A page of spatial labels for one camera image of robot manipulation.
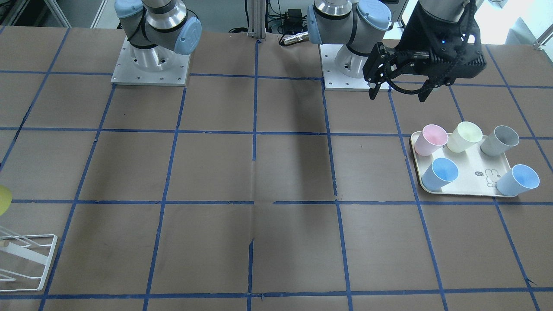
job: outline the metal base plate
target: metal base plate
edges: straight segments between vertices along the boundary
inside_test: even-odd
[[[443,146],[428,157],[423,157],[417,154],[413,148],[420,134],[421,132],[413,133],[410,143],[415,158],[415,168],[419,176],[419,183],[425,191],[432,194],[513,197],[501,194],[495,187],[499,178],[511,170],[511,166],[509,166],[505,153],[497,157],[490,157],[480,150],[480,145],[482,145],[487,136],[484,136],[479,143],[461,153],[455,153],[446,146]],[[459,168],[459,177],[452,183],[443,186],[441,190],[431,191],[422,184],[422,175],[430,167],[432,161],[437,158],[452,160]]]
[[[54,260],[54,251],[56,249],[56,244],[58,242],[58,237],[53,234],[45,234],[45,235],[24,235],[22,237],[26,237],[30,240],[33,240],[39,244],[39,241],[42,239],[48,239],[48,244],[42,244],[42,247],[35,247],[33,248],[34,251],[40,251],[40,253],[44,253],[45,256],[48,257],[45,265],[40,265],[36,263],[31,263],[29,261],[29,265],[23,264],[23,262],[26,262],[25,259],[18,259],[18,261],[22,262],[20,264],[20,268],[24,269],[24,271],[18,271],[19,273],[23,274],[35,274],[39,273],[38,267],[40,267],[40,275],[33,277],[33,279],[27,279],[24,277],[18,277],[14,276],[17,280],[16,281],[10,281],[10,282],[0,282],[0,293],[2,292],[27,292],[27,291],[41,291],[44,288],[44,284],[46,283],[46,276],[48,275],[48,271],[50,271],[50,266],[52,265],[52,262]],[[1,237],[3,240],[8,240],[13,243],[17,243],[14,237],[9,236],[3,236]]]
[[[339,44],[322,44],[320,45],[322,73],[325,76],[325,89],[327,91],[358,91],[367,92],[369,90],[368,83],[363,79],[356,79],[341,73],[334,59],[338,51],[342,48]],[[389,85],[383,83],[380,87],[380,92],[388,92]]]
[[[150,72],[141,70],[131,57],[131,44],[125,38],[111,82],[119,85],[186,86],[190,55],[175,54],[168,70]]]

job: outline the tray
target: tray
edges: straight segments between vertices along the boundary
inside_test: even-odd
[[[433,152],[428,157],[423,157],[415,152],[414,145],[421,132],[415,132],[409,140],[411,150],[415,159],[415,168],[419,177],[420,186],[432,194],[454,194],[454,195],[481,195],[497,196],[501,198],[512,198],[501,194],[495,187],[496,182],[503,174],[511,170],[505,153],[497,157],[490,157],[480,150],[480,145],[487,136],[484,136],[479,143],[470,146],[469,149],[461,153],[455,153],[446,146]],[[459,177],[452,183],[449,183],[438,191],[431,191],[424,187],[421,178],[434,159],[448,158],[455,162],[459,167]]]

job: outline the light blue cup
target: light blue cup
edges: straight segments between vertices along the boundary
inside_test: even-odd
[[[524,164],[517,164],[497,181],[497,190],[503,195],[516,196],[540,185],[538,174]]]
[[[422,175],[422,184],[428,190],[440,190],[459,176],[459,169],[452,160],[437,158]]]

